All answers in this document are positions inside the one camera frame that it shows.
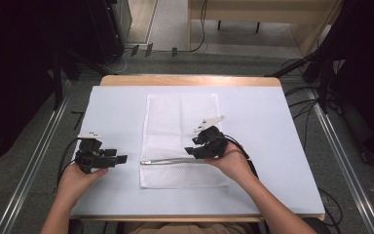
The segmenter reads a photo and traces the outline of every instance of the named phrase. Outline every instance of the white cloth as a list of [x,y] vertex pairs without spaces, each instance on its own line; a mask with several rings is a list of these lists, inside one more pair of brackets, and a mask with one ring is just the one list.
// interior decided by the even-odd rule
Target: white cloth
[[[192,141],[197,136],[194,128],[203,119],[217,116],[217,95],[148,95],[140,161],[194,159],[184,150],[200,146]],[[220,123],[216,126],[221,131]],[[210,187],[227,185],[228,178],[208,164],[140,165],[140,184],[149,188]]]

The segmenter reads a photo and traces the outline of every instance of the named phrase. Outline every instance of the forearm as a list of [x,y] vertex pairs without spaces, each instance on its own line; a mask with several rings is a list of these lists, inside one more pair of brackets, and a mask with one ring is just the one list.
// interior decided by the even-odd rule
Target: forearm
[[69,215],[72,206],[56,200],[48,213],[41,234],[68,233]]
[[238,183],[251,197],[273,233],[316,233],[298,215],[279,201],[255,176],[249,175],[248,178]]

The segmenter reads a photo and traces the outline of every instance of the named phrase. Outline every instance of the table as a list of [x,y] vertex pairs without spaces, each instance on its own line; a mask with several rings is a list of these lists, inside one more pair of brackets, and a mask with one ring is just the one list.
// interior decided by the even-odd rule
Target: table
[[218,94],[220,110],[226,116],[223,131],[244,145],[261,181],[295,213],[324,217],[323,205],[278,79],[106,76],[99,87],[93,87],[81,133],[102,134],[101,148],[117,148],[118,154],[128,154],[129,158],[126,164],[110,169],[92,186],[74,207],[71,218],[261,220],[251,199],[232,180],[228,186],[211,188],[146,189],[139,186],[146,97],[168,93]]
[[[191,20],[199,20],[204,0],[188,1],[188,48]],[[290,23],[303,57],[316,45],[326,26],[338,16],[342,0],[208,0],[206,20]]]

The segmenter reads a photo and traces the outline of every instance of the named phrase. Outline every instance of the metal rail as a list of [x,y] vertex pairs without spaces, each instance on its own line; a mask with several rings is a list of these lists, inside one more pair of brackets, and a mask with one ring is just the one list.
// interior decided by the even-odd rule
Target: metal rail
[[38,145],[36,146],[35,151],[29,160],[28,166],[26,167],[25,172],[19,181],[18,187],[13,193],[7,209],[0,220],[0,234],[10,233],[12,227],[14,226],[19,211],[23,205],[23,202],[25,201],[26,195],[28,194],[29,188],[32,185],[33,179],[38,172],[47,148],[53,138],[54,132],[56,131],[56,127],[62,117],[63,111],[65,110],[66,103],[68,103],[72,90],[72,84],[69,80],[65,82],[64,89],[65,98],[60,104],[58,111],[54,111],[52,114],[51,119],[42,133]]
[[[318,98],[318,93],[314,89],[309,91],[310,98]],[[318,105],[315,106],[316,114],[320,120],[321,126],[329,140],[330,146],[335,155],[336,161],[342,171],[346,183],[351,190],[352,196],[355,200],[357,209],[362,216],[363,222],[369,233],[374,233],[374,209],[369,199],[367,198],[359,179],[356,176],[355,170],[349,161],[349,158],[340,142],[335,130],[328,118]]]

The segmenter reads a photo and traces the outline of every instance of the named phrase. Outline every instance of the white table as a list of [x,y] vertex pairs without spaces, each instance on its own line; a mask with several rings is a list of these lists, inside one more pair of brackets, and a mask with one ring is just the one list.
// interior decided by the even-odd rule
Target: white table
[[110,169],[77,203],[71,218],[143,221],[259,221],[260,212],[234,182],[228,186],[146,189],[139,155],[148,94],[218,94],[223,133],[250,155],[261,181],[301,216],[324,209],[281,84],[276,78],[107,76],[93,87],[81,133],[104,136],[128,162]]

